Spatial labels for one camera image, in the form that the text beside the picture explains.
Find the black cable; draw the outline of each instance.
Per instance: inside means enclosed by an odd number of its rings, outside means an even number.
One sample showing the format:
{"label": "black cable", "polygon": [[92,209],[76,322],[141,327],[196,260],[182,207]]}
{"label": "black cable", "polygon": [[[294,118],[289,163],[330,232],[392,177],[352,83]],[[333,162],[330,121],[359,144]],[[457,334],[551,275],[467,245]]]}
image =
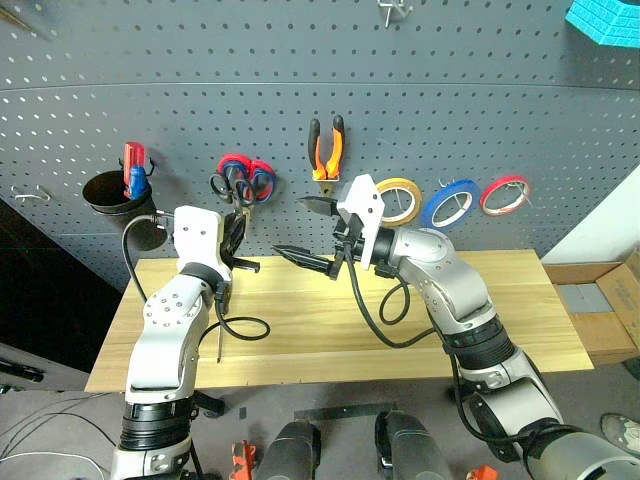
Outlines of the black cable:
{"label": "black cable", "polygon": [[364,303],[364,299],[362,298],[362,293],[360,292],[360,286],[358,285],[358,276],[356,274],[356,267],[353,261],[353,254],[351,253],[351,245],[349,245],[348,243],[344,245],[344,258],[345,258],[345,261],[347,262],[347,267],[349,267],[349,276],[351,277],[351,288],[353,290],[353,295],[356,297],[356,303],[358,304],[360,313],[362,313],[362,316],[367,322],[367,325],[369,325],[369,328],[373,331],[373,333],[375,333],[376,337],[378,337],[382,343],[384,343],[385,345],[391,348],[406,348],[417,343],[418,341],[422,340],[424,337],[432,334],[435,331],[435,329],[433,328],[428,328],[423,332],[420,332],[415,337],[410,338],[409,340],[405,340],[404,342],[394,342],[392,340],[389,340],[385,336],[385,334],[382,333],[382,330],[380,330],[376,325],[376,323],[373,321],[373,319],[371,318],[371,314],[369,313],[369,310],[367,309],[367,306]]}
{"label": "black cable", "polygon": [[16,423],[11,425],[9,428],[4,430],[3,432],[0,432],[0,437],[2,437],[3,435],[6,435],[11,430],[13,430],[15,427],[20,425],[22,422],[24,422],[25,420],[27,420],[30,417],[33,417],[36,413],[40,413],[41,411],[46,410],[47,408],[51,408],[54,405],[58,405],[59,403],[74,402],[76,400],[84,401],[84,400],[89,400],[89,399],[95,398],[95,397],[101,397],[101,396],[104,396],[104,395],[106,395],[106,394],[105,393],[97,393],[97,394],[90,395],[88,397],[67,398],[65,400],[58,400],[57,402],[53,402],[53,403],[50,403],[49,405],[45,405],[44,407],[41,407],[41,408],[39,408],[38,410],[36,410],[34,412],[31,412],[29,415],[26,415],[26,416],[22,417],[20,420],[18,420]]}
{"label": "black cable", "polygon": [[149,221],[156,224],[158,223],[158,217],[156,215],[138,215],[129,223],[127,223],[127,226],[124,227],[124,231],[122,232],[122,255],[124,256],[124,262],[127,264],[127,270],[129,271],[131,280],[133,280],[134,285],[138,289],[138,293],[140,294],[140,297],[142,297],[142,300],[146,303],[147,296],[145,295],[144,290],[142,290],[142,285],[140,285],[140,280],[138,280],[138,275],[133,269],[133,263],[131,262],[131,256],[129,255],[129,232],[135,225],[144,221]]}
{"label": "black cable", "polygon": [[[92,398],[94,398],[95,396],[91,396],[91,397],[86,397],[81,399],[80,401],[74,403],[73,405],[69,405],[68,407],[64,408],[61,410],[61,412],[66,412],[67,410],[71,410],[72,408],[77,407],[78,405],[83,404],[84,402],[91,400]],[[40,427],[42,427],[45,423],[50,422],[51,420],[53,420],[53,417],[44,419],[42,422],[40,422],[38,425],[36,425],[33,429],[31,429],[30,431],[28,431],[27,433],[24,434],[24,436],[18,440],[14,445],[11,445],[11,443],[16,439],[16,437],[20,434],[20,432],[22,432],[25,428],[33,425],[35,422],[37,422],[40,419],[40,417],[37,417],[33,420],[31,420],[30,422],[27,422],[25,425],[23,425],[21,428],[18,429],[17,432],[15,432],[13,434],[13,436],[9,439],[9,441],[7,442],[7,445],[4,447],[4,449],[2,450],[2,453],[0,454],[0,458],[4,458],[7,455],[11,454],[11,452],[13,452],[16,448],[18,448],[18,446],[24,442],[29,436],[31,436],[33,434],[33,432],[35,432],[36,430],[38,430]]]}
{"label": "black cable", "polygon": [[[218,328],[220,326],[222,326],[222,328],[224,328],[225,331],[229,332],[233,337],[240,340],[247,340],[247,341],[261,340],[271,333],[271,327],[267,322],[265,322],[261,318],[257,318],[257,317],[224,318],[222,315],[222,312],[220,312],[220,306],[218,305],[218,302],[216,302],[215,304],[215,311],[216,311],[216,317],[218,317],[218,322],[208,326],[207,329],[204,332],[202,332],[202,335],[200,335],[199,343],[202,343],[202,340],[204,339],[204,337],[206,337],[209,334],[209,332],[211,332],[213,329]],[[258,323],[264,327],[264,333],[261,333],[260,335],[243,335],[241,333],[236,332],[231,327],[229,327],[229,325],[227,325],[228,323],[240,322],[240,321]]]}
{"label": "black cable", "polygon": [[204,480],[204,472],[202,471],[202,465],[200,465],[200,459],[198,459],[198,454],[196,453],[196,447],[193,444],[193,439],[191,439],[189,452],[191,453],[191,460],[193,460],[193,466],[196,469],[196,476],[198,477],[198,480]]}
{"label": "black cable", "polygon": [[505,435],[503,437],[493,437],[491,435],[485,435],[482,432],[477,431],[467,418],[467,414],[464,411],[464,407],[462,405],[462,398],[460,395],[460,375],[458,374],[458,364],[456,362],[455,355],[449,355],[449,360],[451,361],[451,371],[453,373],[453,396],[456,401],[456,408],[458,410],[458,415],[460,416],[460,421],[462,421],[462,425],[467,429],[467,431],[476,437],[478,440],[482,440],[483,442],[493,443],[497,445],[507,444],[507,443],[516,443],[516,442],[527,442],[528,447],[533,444],[534,440],[540,435],[547,435],[550,433],[556,432],[575,432],[579,431],[577,427],[572,425],[564,425],[561,423],[556,423],[552,425],[547,425],[535,430],[530,430],[526,433],[518,433],[516,435]]}
{"label": "black cable", "polygon": [[78,415],[77,413],[71,413],[71,412],[52,412],[52,413],[44,413],[42,414],[40,417],[48,417],[51,415],[69,415],[70,417],[76,417],[79,418],[80,420],[84,420],[85,422],[87,422],[89,425],[91,425],[93,428],[95,428],[96,430],[98,430],[98,432],[100,432],[102,434],[102,436],[107,440],[107,442],[109,442],[112,446],[116,446],[116,442],[114,442],[113,440],[111,440],[111,437],[109,437],[109,435],[107,434],[107,432],[105,432],[102,428],[100,428],[98,425],[96,425],[95,423],[93,423],[91,420],[89,420],[86,417],[83,417],[82,415]]}
{"label": "black cable", "polygon": [[[404,278],[400,276],[400,274],[396,274],[396,279],[400,283],[398,283],[398,285],[387,292],[387,294],[382,298],[382,301],[380,302],[380,308],[378,309],[378,316],[380,317],[380,321],[385,325],[395,325],[396,323],[399,323],[407,315],[407,313],[409,312],[409,307],[411,306],[409,284],[405,281]],[[404,306],[402,307],[402,311],[393,320],[387,320],[384,316],[384,307],[387,304],[387,301],[391,298],[391,295],[397,292],[400,288],[402,288],[402,291],[404,293]]]}

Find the wooden table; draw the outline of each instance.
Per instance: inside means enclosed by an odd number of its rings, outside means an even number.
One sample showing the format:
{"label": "wooden table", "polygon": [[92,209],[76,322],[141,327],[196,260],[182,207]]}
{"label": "wooden table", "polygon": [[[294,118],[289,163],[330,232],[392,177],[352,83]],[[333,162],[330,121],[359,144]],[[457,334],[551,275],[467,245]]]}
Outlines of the wooden table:
{"label": "wooden table", "polygon": [[[512,341],[522,346],[540,370],[593,368],[549,278],[532,250],[458,252],[484,277]],[[269,322],[271,335],[243,342],[225,334],[222,362],[216,363],[212,332],[200,347],[196,387],[337,382],[446,377],[447,356],[436,335],[395,350],[383,345],[361,317],[343,267],[331,281],[280,257],[254,258],[259,274],[235,270],[229,316],[253,315]],[[175,273],[175,259],[141,260],[136,268],[147,293]],[[377,318],[378,305],[394,281],[358,267],[363,296]],[[412,290],[411,309],[398,325],[382,330],[393,340],[409,338],[430,326],[422,299]],[[399,311],[401,293],[389,302],[387,316]],[[86,385],[88,392],[122,391],[129,356],[142,329],[142,301],[127,287]],[[255,334],[260,327],[234,323]]]}

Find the blue tape roll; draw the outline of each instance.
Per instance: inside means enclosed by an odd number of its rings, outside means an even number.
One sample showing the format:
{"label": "blue tape roll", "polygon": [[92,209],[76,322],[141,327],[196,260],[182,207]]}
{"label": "blue tape roll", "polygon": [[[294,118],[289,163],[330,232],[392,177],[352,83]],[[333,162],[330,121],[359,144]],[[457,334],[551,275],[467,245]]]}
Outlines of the blue tape roll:
{"label": "blue tape roll", "polygon": [[[471,195],[471,197],[469,197],[469,195],[459,197],[464,209],[458,210],[457,213],[446,220],[434,222],[433,215],[444,202],[455,194],[464,193]],[[480,188],[478,188],[473,180],[458,180],[457,182],[453,182],[442,190],[437,191],[436,194],[431,197],[422,209],[422,213],[420,214],[420,223],[427,228],[435,228],[436,230],[449,228],[469,215],[469,213],[478,206],[479,199]]]}

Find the tape roll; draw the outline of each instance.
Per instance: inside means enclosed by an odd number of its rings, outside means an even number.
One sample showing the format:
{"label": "tape roll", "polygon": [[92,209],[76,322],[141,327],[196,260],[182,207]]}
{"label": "tape roll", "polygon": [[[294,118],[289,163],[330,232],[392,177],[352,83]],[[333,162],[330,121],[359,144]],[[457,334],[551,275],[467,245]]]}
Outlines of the tape roll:
{"label": "tape roll", "polygon": [[[498,190],[499,188],[504,187],[505,185],[510,184],[522,184],[522,188],[520,190],[520,196],[516,198],[513,202],[509,203],[500,208],[489,208],[487,207],[487,201],[489,197]],[[492,184],[490,184],[484,192],[482,192],[482,196],[480,197],[480,208],[482,211],[491,217],[498,217],[500,215],[506,215],[511,213],[522,206],[524,202],[527,201],[529,195],[531,194],[531,184],[529,180],[527,180],[522,175],[508,175],[506,177],[499,178]]]}
{"label": "tape roll", "polygon": [[[464,201],[460,203],[460,209],[449,218],[436,221],[435,216],[440,207],[442,207],[447,200],[454,197],[459,198],[462,195],[464,195]],[[478,188],[478,185],[476,185],[473,180],[465,179],[453,182],[442,188],[442,190],[438,190],[436,194],[431,197],[422,210],[420,223],[427,228],[442,229],[451,227],[476,208],[479,197],[480,188]]]}
{"label": "tape roll", "polygon": [[380,195],[392,190],[400,190],[411,197],[411,204],[404,212],[392,217],[382,217],[382,225],[385,227],[395,227],[410,222],[415,218],[422,204],[422,193],[420,188],[411,180],[406,178],[387,178],[376,184]]}

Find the metal hook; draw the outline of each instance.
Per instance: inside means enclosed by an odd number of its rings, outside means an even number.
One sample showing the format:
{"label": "metal hook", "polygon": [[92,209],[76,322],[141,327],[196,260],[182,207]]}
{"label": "metal hook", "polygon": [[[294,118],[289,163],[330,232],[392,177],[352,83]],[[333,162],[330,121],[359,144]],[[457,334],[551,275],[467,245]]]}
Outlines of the metal hook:
{"label": "metal hook", "polygon": [[384,20],[384,28],[389,28],[389,24],[391,23],[391,12],[398,12],[400,17],[402,19],[405,19],[407,18],[407,15],[409,15],[413,11],[413,6],[406,6],[404,4],[404,0],[390,0],[387,2],[378,0],[378,7],[387,9],[387,15]]}
{"label": "metal hook", "polygon": [[36,190],[41,193],[41,195],[36,195],[35,193],[20,193],[15,185],[11,185],[11,191],[16,195],[13,197],[14,200],[22,200],[22,203],[27,198],[36,198],[38,200],[42,200],[43,202],[48,202],[51,200],[51,195],[44,188],[42,188],[39,184],[36,185]]}
{"label": "metal hook", "polygon": [[[151,164],[151,170],[146,174],[147,177],[153,175],[153,171],[156,169],[156,162],[154,162],[152,158],[149,158],[149,163]],[[122,159],[120,157],[118,157],[118,164],[120,165],[120,168],[124,170],[124,163],[122,163]]]}
{"label": "metal hook", "polygon": [[[456,181],[456,180],[455,180],[455,178],[451,177],[451,183],[454,183],[455,181]],[[444,187],[446,187],[447,185],[451,185],[451,183],[442,183],[442,180],[440,180],[439,178],[438,178],[438,183],[440,184],[440,187],[441,187],[441,188],[444,188]],[[454,200],[456,201],[456,203],[458,204],[458,208],[459,208],[459,209],[461,209],[461,210],[464,210],[464,208],[463,208],[463,207],[462,207],[462,205],[460,204],[460,200],[458,200],[458,194],[457,194],[457,193],[453,195],[453,199],[454,199]]]}
{"label": "metal hook", "polygon": [[524,189],[522,188],[522,185],[518,182],[513,182],[513,183],[507,183],[506,185],[507,188],[517,188],[518,190],[520,190],[520,193],[522,194],[522,196],[524,197],[525,201],[531,206],[531,208],[535,208],[535,209],[540,209],[542,207],[536,207],[532,202],[531,199],[529,198],[529,195],[527,195],[524,191]]}

